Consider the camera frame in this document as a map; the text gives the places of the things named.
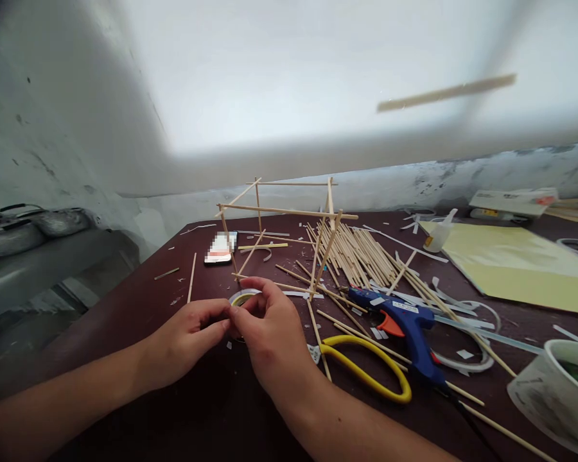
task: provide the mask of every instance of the metal pot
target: metal pot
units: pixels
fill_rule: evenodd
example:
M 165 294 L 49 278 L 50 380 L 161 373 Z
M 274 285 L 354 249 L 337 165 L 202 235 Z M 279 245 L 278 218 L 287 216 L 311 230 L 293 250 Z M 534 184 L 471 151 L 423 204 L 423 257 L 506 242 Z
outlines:
M 15 204 L 0 209 L 1 212 L 21 207 L 36 207 L 37 210 L 23 212 L 17 218 L 29 218 L 48 237 L 62 237 L 90 227 L 90 220 L 81 208 L 45 210 L 34 204 Z
M 0 224 L 0 257 L 25 252 L 45 242 L 45 237 L 28 219 Z

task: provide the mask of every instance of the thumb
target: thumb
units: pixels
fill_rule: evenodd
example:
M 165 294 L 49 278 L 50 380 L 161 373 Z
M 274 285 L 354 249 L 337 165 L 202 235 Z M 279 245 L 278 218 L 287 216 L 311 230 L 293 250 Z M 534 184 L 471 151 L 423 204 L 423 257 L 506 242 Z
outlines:
M 229 320 L 222 320 L 210 324 L 205 329 L 192 334 L 196 339 L 194 349 L 197 351 L 199 357 L 203 356 L 210 348 L 223 339 L 230 325 L 231 322 Z
M 258 323 L 261 321 L 244 308 L 237 306 L 229 308 L 229 317 L 247 343 L 254 335 L 254 331 L 258 329 Z

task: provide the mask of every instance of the white cup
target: white cup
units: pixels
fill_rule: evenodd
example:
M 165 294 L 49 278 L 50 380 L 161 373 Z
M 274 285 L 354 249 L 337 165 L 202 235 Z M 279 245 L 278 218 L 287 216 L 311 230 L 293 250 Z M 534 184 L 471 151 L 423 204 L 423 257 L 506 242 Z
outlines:
M 578 382 L 559 361 L 578 366 L 578 342 L 549 340 L 507 386 L 516 407 L 537 428 L 578 454 Z

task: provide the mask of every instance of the glue bottle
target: glue bottle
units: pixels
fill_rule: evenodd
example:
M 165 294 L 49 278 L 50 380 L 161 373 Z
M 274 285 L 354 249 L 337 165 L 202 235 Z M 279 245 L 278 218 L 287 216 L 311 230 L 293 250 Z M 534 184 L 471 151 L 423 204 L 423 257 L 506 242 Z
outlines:
M 454 225 L 451 221 L 454 215 L 458 212 L 458 209 L 452 209 L 450 214 L 445 217 L 445 219 L 437 223 L 437 226 L 432 230 L 430 235 L 426 238 L 424 243 L 424 250 L 429 252 L 437 253 L 443 248 L 443 244 L 448 240 L 450 236 L 451 228 Z

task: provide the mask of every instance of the scissors handle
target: scissors handle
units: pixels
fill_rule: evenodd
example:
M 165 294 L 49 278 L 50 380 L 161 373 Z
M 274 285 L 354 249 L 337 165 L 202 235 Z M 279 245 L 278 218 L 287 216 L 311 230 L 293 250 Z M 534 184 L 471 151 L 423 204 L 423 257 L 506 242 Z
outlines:
M 356 343 L 357 345 L 362 345 L 364 348 L 368 348 L 371 352 L 375 353 L 378 357 L 385 361 L 385 364 L 389 366 L 389 368 L 396 374 L 398 377 L 398 381 L 400 381 L 400 388 L 402 389 L 402 393 L 398 395 L 397 393 L 393 393 L 379 382 L 374 380 L 370 375 L 365 373 L 360 367 L 355 365 L 355 363 L 346 357 L 344 354 L 332 348 L 335 345 L 340 343 Z M 367 342 L 358 337 L 354 336 L 335 336 L 330 337 L 322 340 L 322 344 L 319 347 L 321 349 L 321 354 L 328 354 L 333 356 L 335 359 L 340 361 L 347 369 L 351 370 L 355 375 L 357 375 L 366 385 L 371 387 L 374 391 L 379 393 L 381 396 L 400 403 L 400 404 L 407 404 L 411 401 L 411 387 L 409 386 L 409 382 L 407 382 L 407 378 L 405 374 L 400 370 L 398 365 L 387 355 L 385 354 L 380 348 L 374 346 L 372 343 Z

